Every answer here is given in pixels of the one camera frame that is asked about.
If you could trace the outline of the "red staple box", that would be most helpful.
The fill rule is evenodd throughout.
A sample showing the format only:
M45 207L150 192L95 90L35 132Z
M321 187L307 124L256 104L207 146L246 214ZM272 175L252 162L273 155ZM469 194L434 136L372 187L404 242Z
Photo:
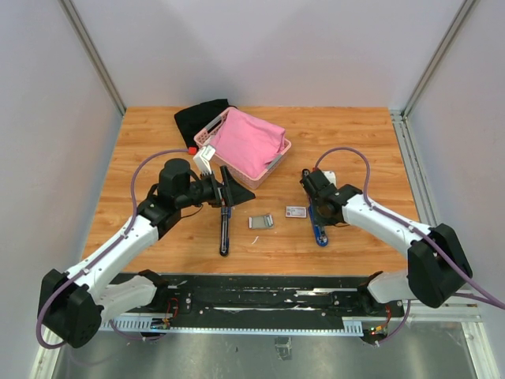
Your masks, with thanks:
M302 206L286 206L285 216L286 218L304 219L307 217L307 208Z

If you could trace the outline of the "silver staple strips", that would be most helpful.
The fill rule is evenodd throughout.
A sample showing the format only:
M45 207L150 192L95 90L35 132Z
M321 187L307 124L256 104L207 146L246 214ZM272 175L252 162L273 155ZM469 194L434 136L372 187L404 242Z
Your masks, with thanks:
M274 221L271 214L249 217L249 228L252 230L272 229L273 227Z

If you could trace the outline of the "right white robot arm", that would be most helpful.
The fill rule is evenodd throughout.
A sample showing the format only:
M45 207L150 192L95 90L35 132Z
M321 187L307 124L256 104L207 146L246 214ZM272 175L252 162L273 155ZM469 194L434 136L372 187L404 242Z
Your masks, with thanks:
M327 171L304 169L300 183L316 226L358 227L406 258L406 270L379 271L358 286L357 305L365 315L377 315L386 303L397 300L418 300L438 308L455 295L466 277L472 277L458 236L446 224L432 227L400 216L367 200L355 186L336 187Z

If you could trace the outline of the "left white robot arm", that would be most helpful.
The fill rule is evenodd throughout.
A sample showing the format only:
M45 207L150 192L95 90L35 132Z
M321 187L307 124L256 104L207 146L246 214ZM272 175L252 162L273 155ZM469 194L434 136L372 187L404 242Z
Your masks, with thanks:
M158 313L171 304L168 282L144 270L124 283L115 276L135 257L156 244L180 220L185 208L204 203L228 207L254 199L252 191L238 183L227 167L222 178L212 172L196 174L185 159L165 162L159 179L142 202L134 202L126 224L92 255L65 272L50 270L41 283L36 338L42 347L48 328L62 343L83 347L104 322L137 307Z

